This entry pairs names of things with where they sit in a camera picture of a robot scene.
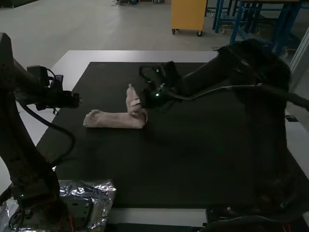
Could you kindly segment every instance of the yellow cabinet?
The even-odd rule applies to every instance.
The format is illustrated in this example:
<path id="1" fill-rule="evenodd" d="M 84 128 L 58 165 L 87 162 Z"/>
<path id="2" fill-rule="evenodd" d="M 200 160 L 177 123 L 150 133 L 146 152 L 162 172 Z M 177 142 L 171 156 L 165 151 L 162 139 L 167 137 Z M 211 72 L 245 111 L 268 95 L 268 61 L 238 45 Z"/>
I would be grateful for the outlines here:
<path id="1" fill-rule="evenodd" d="M 172 0 L 172 29 L 203 30 L 207 0 Z"/>

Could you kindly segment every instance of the aluminum foil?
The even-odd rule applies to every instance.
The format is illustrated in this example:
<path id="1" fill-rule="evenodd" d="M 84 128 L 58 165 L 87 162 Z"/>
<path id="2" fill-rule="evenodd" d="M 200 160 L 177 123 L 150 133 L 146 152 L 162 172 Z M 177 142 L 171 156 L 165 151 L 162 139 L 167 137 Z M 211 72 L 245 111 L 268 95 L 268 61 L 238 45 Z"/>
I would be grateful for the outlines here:
<path id="1" fill-rule="evenodd" d="M 114 201 L 116 188 L 111 181 L 96 181 L 96 182 L 75 182 L 72 180 L 59 180 L 60 197 L 82 197 L 91 199 L 93 208 L 89 223 L 84 229 L 85 231 L 104 231 L 107 223 L 108 215 Z M 14 203 L 14 211 L 9 210 L 7 204 L 0 208 L 0 232 L 12 231 L 8 228 L 9 218 L 17 209 L 17 203 Z M 38 230 L 38 229 L 20 229 L 23 232 L 51 232 L 53 230 Z"/>

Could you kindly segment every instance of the red wire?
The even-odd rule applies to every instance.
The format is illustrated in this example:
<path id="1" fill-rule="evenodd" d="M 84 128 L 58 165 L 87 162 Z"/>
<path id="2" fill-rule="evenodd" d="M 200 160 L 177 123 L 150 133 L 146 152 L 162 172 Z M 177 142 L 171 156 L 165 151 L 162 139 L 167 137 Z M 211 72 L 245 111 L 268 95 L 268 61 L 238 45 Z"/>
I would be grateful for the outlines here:
<path id="1" fill-rule="evenodd" d="M 58 227 L 57 227 L 56 232 L 58 232 L 58 231 L 59 231 L 59 228 L 60 228 L 60 225 L 61 225 L 61 223 L 62 223 L 62 220 L 63 220 L 63 216 L 62 216 L 62 218 L 61 218 L 61 220 L 60 220 L 60 222 L 59 222 L 59 224 L 58 224 Z"/>
<path id="2" fill-rule="evenodd" d="M 71 217 L 71 214 L 69 214 L 69 219 L 70 219 L 70 222 L 71 222 L 72 232 L 74 232 L 74 224 L 73 224 L 73 218 Z"/>

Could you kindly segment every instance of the gray floor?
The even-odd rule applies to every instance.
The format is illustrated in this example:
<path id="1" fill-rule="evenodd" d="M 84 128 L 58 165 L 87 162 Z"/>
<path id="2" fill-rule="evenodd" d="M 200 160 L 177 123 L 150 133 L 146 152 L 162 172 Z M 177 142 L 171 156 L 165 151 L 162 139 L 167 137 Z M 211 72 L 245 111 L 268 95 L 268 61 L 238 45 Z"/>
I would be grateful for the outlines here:
<path id="1" fill-rule="evenodd" d="M 211 51 L 226 45 L 228 35 L 211 30 L 173 36 L 170 5 L 140 3 L 113 6 L 111 0 L 40 0 L 0 10 L 0 31 L 12 39 L 15 58 L 23 65 L 51 67 L 68 50 Z"/>

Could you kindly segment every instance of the beige towel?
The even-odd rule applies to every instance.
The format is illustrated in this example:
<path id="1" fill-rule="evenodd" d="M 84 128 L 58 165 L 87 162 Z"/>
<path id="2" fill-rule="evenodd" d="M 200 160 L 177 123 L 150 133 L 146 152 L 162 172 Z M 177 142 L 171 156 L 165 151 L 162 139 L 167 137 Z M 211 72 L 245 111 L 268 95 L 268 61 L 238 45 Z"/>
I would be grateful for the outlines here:
<path id="1" fill-rule="evenodd" d="M 147 123 L 147 112 L 141 108 L 140 99 L 134 87 L 129 84 L 126 91 L 126 107 L 128 113 L 107 113 L 92 110 L 84 119 L 85 127 L 109 127 L 141 129 Z"/>

